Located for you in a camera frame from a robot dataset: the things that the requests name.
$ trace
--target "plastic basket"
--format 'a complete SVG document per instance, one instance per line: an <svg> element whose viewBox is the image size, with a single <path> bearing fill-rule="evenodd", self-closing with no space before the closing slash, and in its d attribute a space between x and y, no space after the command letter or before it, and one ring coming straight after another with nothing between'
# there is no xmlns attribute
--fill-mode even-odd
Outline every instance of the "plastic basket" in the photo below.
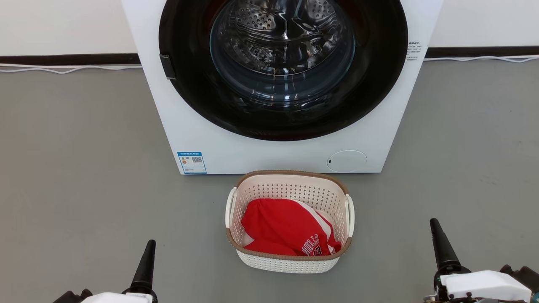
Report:
<svg viewBox="0 0 539 303"><path fill-rule="evenodd" d="M241 224L250 201L285 198L302 201L327 213L335 239L343 245L331 256L281 256L250 251L242 246ZM250 267L287 273L321 273L330 270L350 247L354 233L354 203L346 187L333 177L301 171L255 171L245 175L229 194L225 211L226 234L240 259Z"/></svg>

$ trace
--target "brown basket rim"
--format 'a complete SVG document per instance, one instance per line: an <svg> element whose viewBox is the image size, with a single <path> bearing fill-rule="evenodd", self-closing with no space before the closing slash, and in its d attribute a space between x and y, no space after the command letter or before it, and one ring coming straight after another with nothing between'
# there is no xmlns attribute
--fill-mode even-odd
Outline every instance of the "brown basket rim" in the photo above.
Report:
<svg viewBox="0 0 539 303"><path fill-rule="evenodd" d="M300 170L257 170L253 171L251 173L243 175L241 179L238 181L238 184L236 184L236 187L239 187L245 180L247 180L250 177L253 176L260 176L260 175L293 175L293 176L306 176L306 177L315 177L315 178L321 178L326 179L334 182L337 184L345 195L348 194L348 189L344 184L342 184L341 181L339 181L337 178L334 178L332 176L324 175L324 174L318 174L318 173L310 173L308 171L300 171Z"/></svg>
<svg viewBox="0 0 539 303"><path fill-rule="evenodd" d="M350 248L350 244L352 243L352 237L348 237L346 240L346 243L344 246L342 246L341 250L339 250L338 253L334 253L331 256L319 256L319 257L309 257L309 256L282 256L280 254L271 254L271 253L265 253L265 252L258 252L258 251L252 251L245 249L238 245L236 241L232 238L232 232L230 231L230 228L226 229L226 237L229 239L230 244L234 246L234 248L244 254L249 254L251 256L256 257L262 257L262 258L268 258L268 259L276 259L276 260L289 260L289 261L328 261L333 260L336 258L339 258L342 256L348 248Z"/></svg>
<svg viewBox="0 0 539 303"><path fill-rule="evenodd" d="M318 174L318 173L310 173L308 171L298 171L298 170L258 170L253 171L251 173L245 174L239 181L236 187L239 187L245 180L247 180L250 177L253 176L259 176L259 175L295 175L295 176L307 176L307 177L315 177L315 178L322 178L327 179L330 181L333 181L335 184L337 184L345 195L348 194L348 189L344 184L342 184L338 179L324 175L324 174ZM346 240L346 243L342 246L341 250L339 250L338 253L332 254L331 256L319 256L319 257L310 257L310 256L282 256L280 254L271 254L271 253L265 253L265 252L258 252L258 251L252 251L247 250L243 247L241 247L236 241L234 241L234 238L232 238L232 232L230 231L230 228L226 229L226 237L229 239L230 244L232 246L244 253L249 254L251 256L256 257L262 257L262 258L268 258L268 259L276 259L276 260L289 260L289 261L328 261L333 260L336 258L339 258L342 256L346 250L350 247L350 244L352 243L352 237L348 237Z"/></svg>

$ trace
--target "baseboard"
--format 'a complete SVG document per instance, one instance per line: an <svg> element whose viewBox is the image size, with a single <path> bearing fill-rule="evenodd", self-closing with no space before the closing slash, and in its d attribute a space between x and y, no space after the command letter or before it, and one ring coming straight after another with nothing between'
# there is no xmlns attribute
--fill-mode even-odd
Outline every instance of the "baseboard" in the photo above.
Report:
<svg viewBox="0 0 539 303"><path fill-rule="evenodd" d="M427 58L539 55L539 46L430 47ZM65 54L54 56L0 56L0 63L24 65L125 65L140 64L136 53Z"/></svg>
<svg viewBox="0 0 539 303"><path fill-rule="evenodd" d="M62 54L53 56L0 56L0 63L23 65L126 65L140 64L137 53Z"/></svg>
<svg viewBox="0 0 539 303"><path fill-rule="evenodd" d="M539 46L429 47L426 58L539 55Z"/></svg>

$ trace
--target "front-loading washing machine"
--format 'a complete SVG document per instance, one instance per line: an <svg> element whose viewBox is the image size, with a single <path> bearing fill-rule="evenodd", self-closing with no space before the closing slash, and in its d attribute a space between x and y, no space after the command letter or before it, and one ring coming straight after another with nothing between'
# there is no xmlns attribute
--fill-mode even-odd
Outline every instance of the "front-loading washing machine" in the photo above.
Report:
<svg viewBox="0 0 539 303"><path fill-rule="evenodd" d="M442 2L123 7L180 173L378 173Z"/></svg>

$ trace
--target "basket handle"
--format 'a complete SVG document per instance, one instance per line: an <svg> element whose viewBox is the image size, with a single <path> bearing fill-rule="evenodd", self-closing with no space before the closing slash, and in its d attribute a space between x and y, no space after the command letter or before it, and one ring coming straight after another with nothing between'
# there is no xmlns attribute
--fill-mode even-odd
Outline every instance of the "basket handle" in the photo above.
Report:
<svg viewBox="0 0 539 303"><path fill-rule="evenodd" d="M354 225L356 223L356 211L354 209L354 201L350 195L346 195L346 228L348 231L348 237L352 237L354 234Z"/></svg>
<svg viewBox="0 0 539 303"><path fill-rule="evenodd" d="M234 187L229 194L229 198L226 200L226 209L225 209L225 226L230 228L230 221L232 221L232 215L234 214L234 206L236 206L236 191L237 187Z"/></svg>

